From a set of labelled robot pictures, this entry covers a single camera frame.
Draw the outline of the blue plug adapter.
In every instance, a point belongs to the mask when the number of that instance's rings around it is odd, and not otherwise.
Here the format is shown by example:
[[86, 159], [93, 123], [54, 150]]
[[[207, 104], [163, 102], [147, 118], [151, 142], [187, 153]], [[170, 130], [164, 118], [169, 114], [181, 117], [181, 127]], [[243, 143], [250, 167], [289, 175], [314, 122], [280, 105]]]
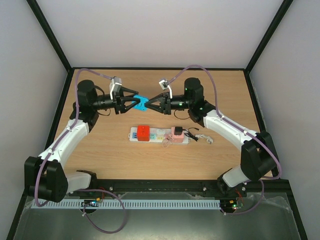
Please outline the blue plug adapter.
[[141, 96], [138, 94], [134, 95], [133, 97], [140, 100], [140, 102], [137, 105], [135, 105], [133, 108], [142, 112], [146, 112], [147, 108], [145, 107], [145, 103], [147, 103], [149, 99], [145, 96]]

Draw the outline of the red cube socket adapter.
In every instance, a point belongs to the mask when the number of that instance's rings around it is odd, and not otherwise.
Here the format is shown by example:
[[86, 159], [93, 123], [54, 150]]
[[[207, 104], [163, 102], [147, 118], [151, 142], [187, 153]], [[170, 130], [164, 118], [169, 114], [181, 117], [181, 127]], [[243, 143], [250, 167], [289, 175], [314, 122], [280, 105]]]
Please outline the red cube socket adapter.
[[136, 131], [136, 137], [139, 142], [150, 141], [150, 126], [149, 125], [138, 125]]

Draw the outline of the black power adapter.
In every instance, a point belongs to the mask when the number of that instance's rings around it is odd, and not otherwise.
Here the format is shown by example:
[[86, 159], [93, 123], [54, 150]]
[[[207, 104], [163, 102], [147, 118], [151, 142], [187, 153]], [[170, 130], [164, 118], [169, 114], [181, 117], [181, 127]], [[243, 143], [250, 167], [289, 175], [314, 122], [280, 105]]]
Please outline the black power adapter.
[[182, 126], [175, 126], [173, 132], [174, 132], [175, 136], [180, 136], [183, 134], [183, 127]]

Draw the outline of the white usb charger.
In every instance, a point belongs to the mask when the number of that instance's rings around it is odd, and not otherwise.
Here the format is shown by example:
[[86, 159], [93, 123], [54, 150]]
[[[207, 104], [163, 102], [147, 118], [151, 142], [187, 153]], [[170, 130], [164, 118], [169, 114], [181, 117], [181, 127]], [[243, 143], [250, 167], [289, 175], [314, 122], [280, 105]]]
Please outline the white usb charger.
[[156, 136], [158, 138], [163, 137], [166, 134], [166, 130], [164, 128], [157, 128], [156, 129]]

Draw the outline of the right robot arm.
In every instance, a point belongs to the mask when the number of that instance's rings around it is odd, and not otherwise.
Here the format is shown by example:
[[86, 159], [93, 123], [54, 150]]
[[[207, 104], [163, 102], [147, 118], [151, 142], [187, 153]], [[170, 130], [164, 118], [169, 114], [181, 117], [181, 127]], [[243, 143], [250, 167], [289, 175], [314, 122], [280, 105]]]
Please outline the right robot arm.
[[240, 164], [217, 179], [218, 191], [223, 196], [229, 196], [239, 184], [265, 178], [269, 171], [279, 167], [271, 135], [245, 128], [220, 113], [217, 104], [205, 100], [198, 78], [185, 80], [182, 95], [173, 95], [166, 80], [159, 84], [165, 91], [147, 101], [146, 108], [164, 115], [173, 110], [187, 110], [193, 122], [218, 133], [240, 151]]

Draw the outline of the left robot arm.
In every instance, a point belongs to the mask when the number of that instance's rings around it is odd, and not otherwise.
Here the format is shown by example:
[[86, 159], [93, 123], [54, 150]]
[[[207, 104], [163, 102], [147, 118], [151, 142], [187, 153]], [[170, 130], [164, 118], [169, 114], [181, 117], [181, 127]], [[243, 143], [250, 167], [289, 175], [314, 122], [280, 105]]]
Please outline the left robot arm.
[[100, 87], [88, 79], [80, 81], [75, 90], [73, 111], [62, 133], [39, 156], [30, 156], [24, 163], [26, 193], [37, 200], [58, 203], [68, 193], [93, 187], [96, 174], [86, 170], [66, 174], [67, 160], [95, 126], [100, 110], [124, 114], [140, 103], [135, 97], [138, 91], [123, 87], [118, 77], [111, 80], [108, 94], [99, 95]]

